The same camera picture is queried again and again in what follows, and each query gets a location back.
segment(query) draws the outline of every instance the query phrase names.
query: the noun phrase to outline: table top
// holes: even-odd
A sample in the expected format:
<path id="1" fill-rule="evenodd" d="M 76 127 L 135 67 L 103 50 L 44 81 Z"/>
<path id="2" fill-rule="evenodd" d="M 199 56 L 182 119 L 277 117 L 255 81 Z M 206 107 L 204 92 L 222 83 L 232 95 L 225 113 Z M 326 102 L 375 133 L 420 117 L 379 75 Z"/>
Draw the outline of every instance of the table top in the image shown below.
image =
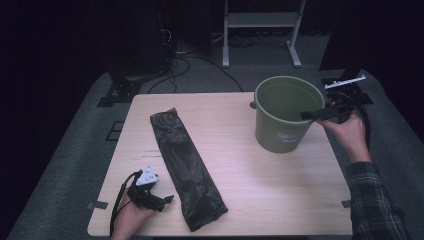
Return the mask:
<path id="1" fill-rule="evenodd" d="M 341 203 L 350 199 L 349 189 L 323 128 L 313 123 L 290 153 L 268 152 L 255 138 L 252 101 L 252 92 L 136 96 L 98 197 L 109 204 L 94 209 L 88 233 L 109 235 L 121 184 L 150 166 L 159 175 L 152 194 L 175 197 L 137 235 L 350 235 L 350 209 Z M 151 115 L 174 107 L 228 207 L 195 232 L 184 221 L 150 123 Z"/>

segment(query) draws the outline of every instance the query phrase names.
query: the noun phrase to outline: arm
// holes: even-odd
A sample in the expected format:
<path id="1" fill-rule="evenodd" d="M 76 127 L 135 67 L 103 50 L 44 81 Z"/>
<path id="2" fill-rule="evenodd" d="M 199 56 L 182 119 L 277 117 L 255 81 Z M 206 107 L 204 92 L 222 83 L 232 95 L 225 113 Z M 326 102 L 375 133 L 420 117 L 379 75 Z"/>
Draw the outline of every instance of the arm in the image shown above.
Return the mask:
<path id="1" fill-rule="evenodd" d="M 351 193 L 352 239 L 411 239 L 403 212 L 385 189 L 365 142 L 365 126 L 355 113 L 343 124 L 317 121 L 333 132 L 350 158 L 346 168 Z"/>
<path id="2" fill-rule="evenodd" d="M 137 232 L 141 225 L 153 215 L 155 211 L 151 209 L 139 208 L 131 202 L 127 195 L 127 190 L 122 196 L 119 204 L 119 213 L 115 220 L 115 229 L 111 240 L 128 240 Z"/>

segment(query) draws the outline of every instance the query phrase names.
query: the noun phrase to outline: dark background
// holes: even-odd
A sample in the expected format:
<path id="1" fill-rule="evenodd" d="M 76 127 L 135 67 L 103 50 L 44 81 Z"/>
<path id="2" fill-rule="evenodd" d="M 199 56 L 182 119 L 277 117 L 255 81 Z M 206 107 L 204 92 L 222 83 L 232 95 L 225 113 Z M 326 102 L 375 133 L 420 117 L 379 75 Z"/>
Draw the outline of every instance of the dark background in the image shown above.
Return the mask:
<path id="1" fill-rule="evenodd" d="M 110 44 L 110 34 L 117 33 L 113 29 L 118 29 L 118 33 L 119 29 L 125 30 L 119 10 L 113 4 L 116 2 L 110 2 L 100 8 L 96 1 L 83 0 L 0 1 L 0 238 L 7 236 L 19 217 L 79 104 L 97 78 L 112 71 L 114 61 L 119 69 L 135 68 L 139 72 L 166 69 L 160 60 L 156 64 L 159 66 L 137 62 L 143 60 L 143 54 L 132 55 L 132 49 L 127 48 L 133 46 L 128 36 L 118 34 L 120 40 L 114 39 L 116 45 Z M 167 20 L 175 35 L 207 48 L 205 29 L 222 31 L 223 1 L 173 2 L 167 4 Z M 175 2 L 185 7 L 180 9 Z M 294 0 L 283 1 L 284 4 L 275 0 L 230 2 L 234 11 L 241 12 L 297 8 Z M 328 34 L 333 30 L 323 67 L 368 70 L 423 140 L 424 102 L 420 96 L 424 79 L 421 70 L 424 31 L 420 17 L 423 8 L 419 1 L 369 2 L 308 1 L 301 34 Z M 102 22 L 101 14 L 105 11 L 115 14 L 116 21 L 110 23 L 113 27 Z M 191 26 L 203 33 L 190 35 L 193 31 L 187 31 L 184 26 L 193 22 L 204 23 Z M 161 45 L 156 41 L 153 46 Z M 155 53 L 162 57 L 163 54 L 166 52 Z M 105 56 L 112 60 L 105 61 Z"/>

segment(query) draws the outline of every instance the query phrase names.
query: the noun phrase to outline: left hand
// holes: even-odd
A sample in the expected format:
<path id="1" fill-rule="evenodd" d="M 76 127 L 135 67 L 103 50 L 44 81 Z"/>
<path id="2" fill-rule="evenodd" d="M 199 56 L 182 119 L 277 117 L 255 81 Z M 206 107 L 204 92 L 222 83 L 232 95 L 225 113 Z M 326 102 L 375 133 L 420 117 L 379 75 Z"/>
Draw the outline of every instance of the left hand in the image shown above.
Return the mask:
<path id="1" fill-rule="evenodd" d="M 144 221 L 152 216 L 155 211 L 151 209 L 139 208 L 127 194 L 128 188 L 122 195 L 119 208 L 121 209 L 115 219 L 115 229 L 111 240 L 128 240 L 140 229 Z"/>

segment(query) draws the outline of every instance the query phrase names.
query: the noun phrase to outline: bucket rim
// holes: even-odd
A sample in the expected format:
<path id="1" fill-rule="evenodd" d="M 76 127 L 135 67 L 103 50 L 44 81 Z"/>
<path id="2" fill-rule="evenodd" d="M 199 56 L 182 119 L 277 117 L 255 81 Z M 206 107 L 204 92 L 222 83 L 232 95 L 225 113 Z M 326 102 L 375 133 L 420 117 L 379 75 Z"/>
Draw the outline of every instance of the bucket rim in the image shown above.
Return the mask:
<path id="1" fill-rule="evenodd" d="M 314 122 L 312 119 L 303 120 L 303 121 L 288 121 L 288 120 L 279 119 L 279 118 L 276 118 L 273 115 L 269 114 L 267 111 L 265 111 L 265 109 L 263 109 L 263 107 L 261 106 L 261 104 L 259 104 L 259 101 L 258 101 L 258 96 L 257 96 L 258 95 L 257 94 L 258 93 L 258 90 L 259 90 L 259 88 L 263 84 L 265 84 L 266 82 L 271 81 L 271 80 L 273 80 L 275 78 L 291 78 L 291 79 L 298 80 L 298 81 L 301 81 L 301 82 L 309 85 L 314 90 L 316 90 L 316 92 L 318 93 L 320 99 L 322 100 L 322 106 L 321 106 L 321 108 L 324 108 L 325 107 L 324 96 L 322 95 L 321 91 L 317 87 L 315 87 L 313 84 L 311 84 L 310 82 L 308 82 L 306 80 L 303 80 L 303 79 L 300 79 L 300 78 L 297 78 L 297 77 L 293 77 L 293 76 L 274 76 L 274 77 L 267 78 L 267 79 L 263 80 L 261 83 L 259 83 L 259 85 L 256 87 L 255 92 L 254 92 L 254 100 L 255 100 L 255 103 L 256 103 L 256 107 L 258 107 L 268 117 L 270 117 L 271 119 L 273 119 L 273 120 L 275 120 L 277 122 L 283 122 L 283 123 L 287 123 L 287 124 L 290 124 L 290 125 L 293 125 L 293 126 L 301 126 L 301 125 L 306 125 L 306 124 L 309 124 L 309 123 Z"/>

